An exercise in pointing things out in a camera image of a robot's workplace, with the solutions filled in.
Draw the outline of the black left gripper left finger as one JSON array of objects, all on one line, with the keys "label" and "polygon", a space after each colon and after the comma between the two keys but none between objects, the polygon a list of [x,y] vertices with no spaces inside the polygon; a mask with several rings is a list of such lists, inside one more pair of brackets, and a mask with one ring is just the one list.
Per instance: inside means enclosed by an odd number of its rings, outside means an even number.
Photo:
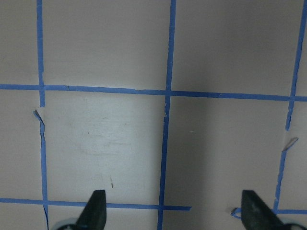
[{"label": "black left gripper left finger", "polygon": [[106,192],[93,191],[81,215],[76,221],[78,230],[103,230],[106,225]]}]

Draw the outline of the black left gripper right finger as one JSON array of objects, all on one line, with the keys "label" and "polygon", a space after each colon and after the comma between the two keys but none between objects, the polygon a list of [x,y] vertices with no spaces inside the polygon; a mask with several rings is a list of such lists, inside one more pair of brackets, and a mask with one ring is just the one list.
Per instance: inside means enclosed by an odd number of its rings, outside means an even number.
[{"label": "black left gripper right finger", "polygon": [[253,190],[243,190],[241,221],[246,230],[277,230],[283,222]]}]

